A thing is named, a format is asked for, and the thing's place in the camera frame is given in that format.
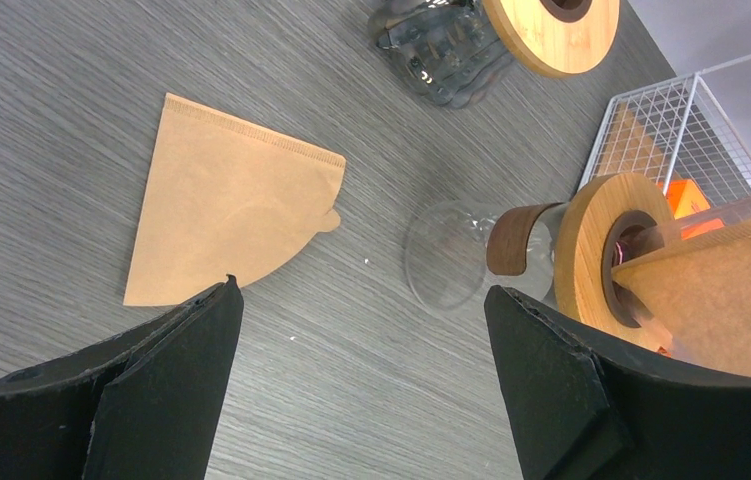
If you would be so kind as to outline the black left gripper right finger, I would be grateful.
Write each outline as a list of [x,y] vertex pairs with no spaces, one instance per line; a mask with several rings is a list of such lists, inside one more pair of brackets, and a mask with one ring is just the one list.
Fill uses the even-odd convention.
[[751,378],[646,350],[494,286],[491,349],[526,479],[751,479]]

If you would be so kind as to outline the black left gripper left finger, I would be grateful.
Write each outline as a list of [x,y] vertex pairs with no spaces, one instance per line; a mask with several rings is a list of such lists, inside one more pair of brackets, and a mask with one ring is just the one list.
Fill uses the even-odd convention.
[[234,277],[0,378],[0,479],[201,479],[240,334]]

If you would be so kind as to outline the brown paper filter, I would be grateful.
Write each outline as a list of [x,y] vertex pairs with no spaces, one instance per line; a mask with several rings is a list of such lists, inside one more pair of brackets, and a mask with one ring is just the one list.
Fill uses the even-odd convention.
[[751,377],[751,220],[671,243],[612,275],[668,332],[671,357]]
[[167,94],[123,302],[178,304],[233,275],[246,286],[335,230],[345,158]]

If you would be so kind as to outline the wooden ring holder front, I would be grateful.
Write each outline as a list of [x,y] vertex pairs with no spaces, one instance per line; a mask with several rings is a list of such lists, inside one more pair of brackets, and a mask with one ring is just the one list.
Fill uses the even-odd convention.
[[662,191],[641,174],[598,177],[579,190],[566,209],[555,245],[555,296],[564,315],[656,352],[661,347],[657,337],[618,321],[605,295],[605,255],[615,250],[611,231],[632,211],[658,225],[673,220]]

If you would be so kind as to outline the wooden ring holder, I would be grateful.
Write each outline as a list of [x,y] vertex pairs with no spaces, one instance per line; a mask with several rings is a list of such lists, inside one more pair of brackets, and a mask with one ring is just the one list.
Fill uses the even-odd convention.
[[483,7],[505,47],[530,70],[553,78],[586,73],[608,55],[619,0],[490,0]]
[[605,295],[605,255],[615,250],[611,231],[632,211],[658,225],[673,220],[662,191],[641,174],[598,177],[579,190],[566,209],[555,245],[555,296],[564,315],[656,352],[661,347],[657,337],[618,321]]

